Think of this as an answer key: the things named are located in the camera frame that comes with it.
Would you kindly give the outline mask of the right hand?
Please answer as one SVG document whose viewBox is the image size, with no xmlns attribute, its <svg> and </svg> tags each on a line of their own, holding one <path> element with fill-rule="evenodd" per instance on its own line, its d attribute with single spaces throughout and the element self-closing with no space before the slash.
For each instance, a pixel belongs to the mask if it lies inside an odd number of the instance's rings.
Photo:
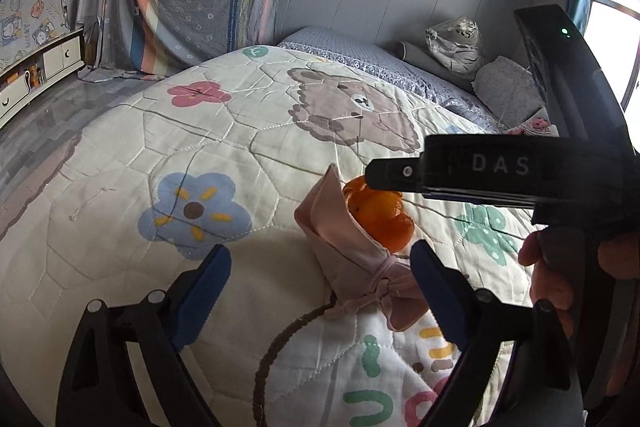
<svg viewBox="0 0 640 427">
<path fill-rule="evenodd" d="M 539 232 L 530 234 L 518 253 L 518 262 L 524 267 L 533 265 L 534 272 L 530 299 L 536 303 L 547 299 L 558 312 L 563 331 L 568 338 L 572 337 L 575 321 L 570 314 L 574 300 L 574 289 L 562 274 L 553 271 L 544 256 L 539 242 Z M 639 278 L 639 234 L 625 234 L 612 241 L 603 242 L 598 251 L 600 267 L 614 279 L 638 280 Z M 639 362 L 639 321 L 635 321 L 627 329 L 622 351 L 613 369 L 606 388 L 606 395 L 618 395 L 628 384 L 629 378 L 636 370 Z"/>
</svg>

